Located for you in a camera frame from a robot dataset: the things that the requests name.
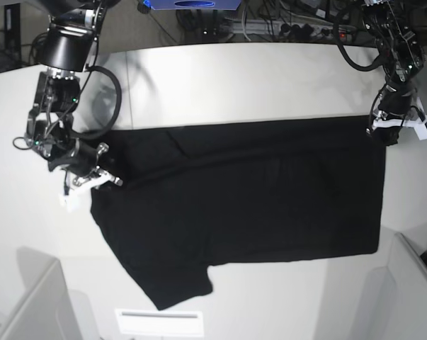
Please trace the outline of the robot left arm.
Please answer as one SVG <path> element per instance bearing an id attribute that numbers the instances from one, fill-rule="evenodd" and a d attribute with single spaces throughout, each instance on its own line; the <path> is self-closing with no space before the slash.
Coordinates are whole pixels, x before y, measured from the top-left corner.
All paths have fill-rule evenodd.
<path id="1" fill-rule="evenodd" d="M 340 38 L 342 18 L 352 11 L 362 13 L 363 25 L 378 50 L 378 56 L 367 66 L 349 57 Z M 402 128 L 413 128 L 417 120 L 425 118 L 413 84 L 423 69 L 425 54 L 409 27 L 404 6 L 395 1 L 349 1 L 336 15 L 332 34 L 349 66 L 359 72 L 384 71 L 385 83 L 371 104 L 366 134 L 385 146 L 395 145 Z"/>

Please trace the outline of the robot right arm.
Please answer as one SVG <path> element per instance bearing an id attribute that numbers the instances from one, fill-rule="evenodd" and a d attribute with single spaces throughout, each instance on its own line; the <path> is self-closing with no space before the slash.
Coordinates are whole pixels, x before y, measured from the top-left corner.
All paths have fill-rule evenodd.
<path id="1" fill-rule="evenodd" d="M 123 185 L 121 177 L 112 169 L 113 160 L 107 155 L 109 146 L 104 142 L 96 147 L 89 144 L 112 129 L 122 104 L 118 78 L 96 63 L 98 39 L 106 14 L 116 5 L 116 1 L 38 2 L 50 16 L 47 35 L 38 53 L 38 63 L 46 70 L 39 75 L 22 139 L 24 148 L 42 157 L 49 171 L 64 170 L 66 193 L 107 183 Z M 112 117 L 100 130 L 77 132 L 73 128 L 73 113 L 85 89 L 76 76 L 78 72 L 98 72 L 113 83 L 115 107 Z"/>

